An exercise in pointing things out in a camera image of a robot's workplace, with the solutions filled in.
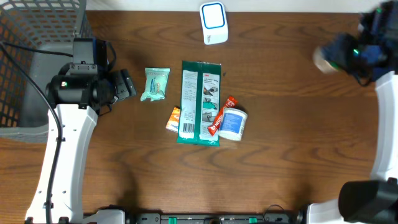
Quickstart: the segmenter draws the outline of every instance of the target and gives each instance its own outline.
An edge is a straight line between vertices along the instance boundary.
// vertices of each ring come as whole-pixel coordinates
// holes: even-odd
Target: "white device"
[[[372,180],[398,179],[398,75],[391,71],[376,81],[379,100],[377,154]],[[308,206],[307,224],[349,224],[338,208],[338,199]]]
[[[226,42],[228,40],[228,23],[223,3],[204,3],[200,6],[199,11],[205,44]]]
[[[57,170],[52,189],[52,220],[68,217],[70,222],[83,221],[81,192],[86,165],[87,149],[91,134],[97,124],[98,115],[93,109],[79,109],[78,105],[57,105],[55,112],[63,126],[65,141],[61,144]],[[33,217],[34,223],[45,223],[44,202],[54,159],[57,125],[49,112],[49,139],[45,150],[39,185],[26,217]]]

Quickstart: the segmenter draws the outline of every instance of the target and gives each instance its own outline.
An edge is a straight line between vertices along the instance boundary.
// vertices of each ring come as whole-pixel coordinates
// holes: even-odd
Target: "wooden table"
[[[109,204],[163,212],[262,212],[336,198],[368,179],[376,152],[374,86],[322,75],[316,46],[355,33],[352,14],[228,13],[229,40],[205,46],[197,12],[88,12],[110,40],[116,68],[128,68],[139,95],[100,117],[83,184],[85,212]],[[221,63],[221,102],[237,98],[248,121],[241,142],[176,144],[165,129],[180,104],[182,60]],[[165,100],[140,102],[146,67],[169,67]],[[0,223],[23,222],[45,145],[1,140]]]

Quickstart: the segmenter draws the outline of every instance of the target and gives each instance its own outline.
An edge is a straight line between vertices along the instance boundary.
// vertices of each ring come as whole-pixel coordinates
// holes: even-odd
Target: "blue label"
[[[239,134],[243,118],[236,114],[224,114],[220,131],[232,131]]]
[[[151,93],[155,93],[155,80],[151,79],[150,80],[150,90]]]

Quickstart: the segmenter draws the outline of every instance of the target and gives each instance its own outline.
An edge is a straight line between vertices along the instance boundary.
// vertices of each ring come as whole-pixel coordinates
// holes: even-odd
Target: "orange packet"
[[[223,120],[223,114],[224,114],[224,109],[225,108],[234,108],[238,104],[238,101],[235,100],[232,96],[229,96],[228,99],[226,100],[226,103],[224,106],[220,109],[220,112],[218,112],[218,115],[213,121],[213,124],[207,127],[209,130],[209,133],[214,136],[220,128],[221,121]]]
[[[166,129],[173,131],[175,133],[178,132],[178,123],[180,121],[180,113],[181,113],[181,110],[175,107],[172,115],[169,118],[169,121],[166,124]]]

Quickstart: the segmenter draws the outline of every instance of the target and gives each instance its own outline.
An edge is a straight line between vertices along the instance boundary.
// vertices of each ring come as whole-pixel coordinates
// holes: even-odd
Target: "gray basket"
[[[72,54],[74,37],[92,37],[85,0],[10,0],[0,7],[1,40]],[[7,47],[43,92],[72,58]],[[46,142],[48,108],[39,94],[0,52],[0,137]]]

